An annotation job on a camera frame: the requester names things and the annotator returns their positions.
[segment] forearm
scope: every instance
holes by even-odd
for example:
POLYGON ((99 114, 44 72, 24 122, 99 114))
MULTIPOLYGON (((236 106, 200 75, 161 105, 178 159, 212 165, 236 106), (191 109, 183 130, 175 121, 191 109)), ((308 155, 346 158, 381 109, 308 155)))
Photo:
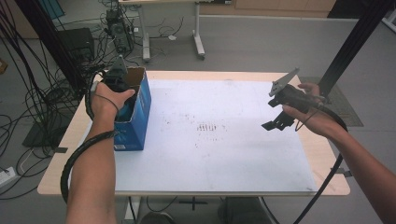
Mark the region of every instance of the forearm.
POLYGON ((396 175, 349 133, 330 136, 374 210, 384 223, 396 223, 396 175))
MULTIPOLYGON (((114 130, 114 120, 111 116, 97 115, 93 119, 87 139, 112 130, 114 130)), ((67 219, 67 221, 73 223, 76 221, 80 223, 116 221, 113 141, 113 138, 104 139, 87 149, 77 159, 73 167, 67 211, 68 216, 69 213, 74 213, 69 216, 74 220, 67 219)))

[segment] table frame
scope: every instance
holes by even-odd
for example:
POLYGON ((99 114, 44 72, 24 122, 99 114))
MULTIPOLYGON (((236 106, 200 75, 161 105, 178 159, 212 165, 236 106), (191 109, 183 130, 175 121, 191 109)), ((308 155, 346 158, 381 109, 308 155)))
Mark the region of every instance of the table frame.
POLYGON ((199 13, 200 13, 200 3, 196 2, 196 0, 119 0, 122 5, 134 5, 137 9, 137 13, 140 19, 140 26, 143 33, 143 61, 148 63, 150 60, 150 52, 149 52, 149 33, 146 29, 145 24, 145 4, 166 4, 166 3, 193 3, 195 4, 195 27, 192 30, 192 37, 194 38, 195 46, 197 48, 198 56, 201 59, 205 58, 205 50, 202 44, 201 36, 199 34, 199 13))

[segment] black pole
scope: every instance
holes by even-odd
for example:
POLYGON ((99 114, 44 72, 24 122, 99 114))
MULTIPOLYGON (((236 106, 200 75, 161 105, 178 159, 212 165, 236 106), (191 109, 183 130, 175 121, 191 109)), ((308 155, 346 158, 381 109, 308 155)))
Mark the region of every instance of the black pole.
POLYGON ((15 2, 64 73, 70 86, 82 97, 86 89, 86 81, 57 35, 50 16, 44 11, 38 0, 15 0, 15 2))
POLYGON ((393 2, 394 0, 372 0, 320 80, 318 85, 321 95, 327 96, 330 93, 393 2))

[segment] black cable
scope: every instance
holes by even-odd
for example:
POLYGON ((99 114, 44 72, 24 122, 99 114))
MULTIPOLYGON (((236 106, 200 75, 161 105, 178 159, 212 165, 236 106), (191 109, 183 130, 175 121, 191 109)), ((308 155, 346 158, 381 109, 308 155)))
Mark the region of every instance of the black cable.
POLYGON ((163 212, 166 208, 168 208, 170 205, 172 205, 172 203, 174 203, 175 202, 175 200, 177 199, 177 196, 168 204, 168 205, 166 205, 164 208, 162 208, 162 209, 160 209, 160 210, 154 210, 154 209, 152 209, 150 206, 149 206, 149 196, 146 198, 146 205, 148 206, 148 209, 151 211, 151 212, 156 212, 156 213, 160 213, 160 212, 163 212))
MULTIPOLYGON (((5 1, 5 4, 6 4, 6 7, 7 7, 9 16, 11 17, 12 24, 13 24, 14 27, 15 27, 15 20, 14 20, 13 14, 12 14, 12 12, 11 12, 11 9, 9 8, 9 5, 8 5, 8 3, 7 3, 6 1, 5 1)), ((3 4, 2 4, 2 3, 0 3, 0 8, 2 8, 4 12, 6 12, 6 9, 3 7, 3 4)), ((11 22, 9 21, 8 17, 2 18, 2 20, 6 20, 7 23, 11 23, 11 22)), ((12 31, 12 29, 10 30, 9 28, 8 28, 8 32, 9 32, 9 33, 14 33, 14 32, 12 31)))
POLYGON ((134 208, 132 207, 132 198, 128 197, 129 206, 131 207, 132 217, 134 218, 134 222, 136 222, 136 215, 134 214, 134 208))
POLYGON ((25 114, 26 112, 27 112, 27 110, 25 110, 25 111, 20 115, 19 118, 15 119, 15 120, 12 120, 12 121, 9 123, 9 124, 11 125, 13 122, 15 122, 13 128, 12 128, 12 129, 10 130, 10 132, 9 132, 9 136, 8 136, 7 140, 5 140, 6 142, 5 142, 5 143, 2 143, 2 144, 0 145, 0 147, 2 147, 3 144, 5 144, 5 145, 4 145, 3 151, 0 152, 0 157, 2 157, 3 154, 6 152, 7 147, 8 147, 8 144, 9 144, 9 141, 10 141, 10 139, 11 139, 11 137, 12 137, 12 134, 14 134, 14 130, 15 130, 15 128, 17 127, 18 122, 19 122, 22 118, 30 117, 30 116, 24 116, 24 114, 25 114))
POLYGON ((279 221, 276 219, 274 214, 271 212, 271 209, 268 207, 267 203, 264 200, 264 197, 262 197, 262 203, 264 204, 265 208, 267 209, 268 213, 271 216, 271 219, 275 222, 275 224, 279 224, 279 221))
POLYGON ((8 119, 9 123, 4 124, 0 127, 0 129, 4 130, 4 132, 0 135, 0 139, 4 138, 2 143, 0 144, 0 148, 3 147, 4 144, 6 144, 5 149, 0 153, 0 157, 3 155, 4 151, 6 151, 7 148, 7 141, 9 141, 9 138, 11 136, 10 130, 12 126, 12 120, 11 117, 8 115, 0 115, 0 117, 5 117, 8 119))
MULTIPOLYGON (((330 109, 328 109, 325 106, 319 106, 319 107, 317 107, 317 109, 320 110, 320 111, 323 111, 324 113, 326 113, 327 115, 332 117, 341 127, 343 127, 347 131, 346 124, 343 122, 343 120, 337 114, 335 114, 334 112, 332 112, 330 109)), ((340 167, 342 161, 343 161, 343 157, 342 157, 341 154, 339 154, 338 157, 337 157, 337 160, 335 161, 335 163, 334 163, 332 169, 330 170, 329 174, 327 175, 326 179, 323 181, 322 185, 320 186, 318 192, 311 199, 311 201, 306 206, 304 211, 297 217, 297 219, 294 221, 294 224, 300 223, 300 221, 305 217, 305 215, 308 213, 308 211, 311 209, 311 207, 314 205, 314 203, 317 201, 317 199, 320 197, 320 195, 326 189, 327 185, 332 180, 332 177, 337 172, 337 170, 340 167)))
POLYGON ((0 166, 0 170, 4 171, 6 174, 8 174, 9 170, 4 169, 3 167, 0 166))
POLYGON ((96 143, 104 139, 111 138, 114 135, 115 135, 115 131, 99 133, 98 135, 88 139, 83 144, 81 144, 81 146, 78 147, 76 151, 73 152, 73 154, 67 160, 66 164, 64 165, 64 170, 62 171, 62 176, 61 176, 61 193, 66 203, 67 203, 67 197, 69 195, 69 187, 68 187, 69 175, 78 157, 91 146, 95 145, 96 143))
MULTIPOLYGON (((175 32, 173 32, 171 35, 175 35, 175 34, 177 34, 180 31, 181 27, 183 26, 183 21, 184 21, 184 17, 180 18, 180 25, 178 26, 177 30, 175 32)), ((150 37, 150 39, 158 39, 158 38, 166 38, 166 37, 168 37, 169 35, 164 35, 164 34, 162 34, 160 32, 160 30, 163 27, 160 27, 160 29, 158 30, 158 32, 160 33, 159 36, 153 36, 153 37, 150 37)))
MULTIPOLYGON (((40 162, 42 162, 43 160, 44 160, 44 159, 42 159, 42 160, 36 162, 35 164, 33 164, 29 169, 26 170, 25 173, 29 172, 31 169, 33 169, 36 165, 38 165, 38 164, 39 164, 40 162)), ((14 187, 22 180, 23 177, 25 177, 24 174, 21 175, 20 178, 19 178, 11 187, 9 187, 8 189, 4 190, 3 192, 0 192, 0 196, 3 195, 3 194, 5 194, 5 193, 7 193, 7 192, 9 192, 12 188, 14 188, 14 187)), ((19 195, 19 196, 14 196, 14 197, 12 197, 12 198, 5 198, 5 199, 4 199, 4 198, 3 198, 3 199, 0 198, 0 200, 8 200, 8 199, 13 199, 13 198, 18 198, 18 197, 21 197, 21 196, 23 196, 23 195, 25 195, 25 194, 31 192, 32 190, 34 190, 34 189, 31 189, 31 190, 29 190, 28 192, 23 193, 22 195, 19 195)))
MULTIPOLYGON (((0 11, 0 15, 5 17, 6 15, 4 13, 2 13, 0 11)), ((15 27, 12 27, 13 30, 15 30, 16 34, 18 37, 21 37, 19 35, 19 33, 16 31, 15 27)), ((14 50, 17 52, 17 54, 21 57, 21 60, 23 62, 23 64, 25 65, 26 68, 26 72, 28 77, 30 78, 31 83, 33 84, 33 86, 35 87, 35 89, 37 90, 38 94, 40 94, 41 98, 44 100, 44 102, 46 102, 46 99, 44 97, 44 95, 42 95, 42 93, 39 91, 38 85, 35 82, 35 77, 33 75, 33 71, 29 66, 29 63, 27 62, 27 59, 25 58, 24 54, 22 53, 21 49, 18 48, 17 44, 14 43, 13 41, 11 41, 11 37, 10 35, 7 33, 5 27, 2 25, 2 23, 0 22, 0 30, 3 32, 3 35, 6 37, 6 39, 8 40, 9 44, 14 48, 14 50)))
POLYGON ((136 64, 136 66, 140 66, 139 65, 139 63, 137 63, 137 62, 133 62, 133 61, 129 61, 128 59, 124 59, 126 62, 128 62, 128 63, 134 63, 134 64, 136 64))
POLYGON ((47 150, 42 149, 42 152, 43 152, 43 154, 44 154, 43 157, 42 157, 42 156, 38 156, 37 154, 35 154, 35 151, 34 151, 34 150, 32 151, 32 154, 33 154, 36 158, 38 158, 38 159, 46 159, 46 158, 52 157, 52 156, 50 156, 50 155, 48 155, 48 154, 46 153, 47 150))

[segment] cardboard box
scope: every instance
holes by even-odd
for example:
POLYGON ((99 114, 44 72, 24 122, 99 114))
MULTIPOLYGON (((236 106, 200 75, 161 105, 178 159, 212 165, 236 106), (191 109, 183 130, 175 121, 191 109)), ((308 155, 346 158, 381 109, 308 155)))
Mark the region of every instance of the cardboard box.
POLYGON ((151 94, 144 67, 128 68, 124 81, 135 90, 132 116, 127 121, 115 121, 118 134, 114 137, 114 150, 143 150, 149 122, 151 94))

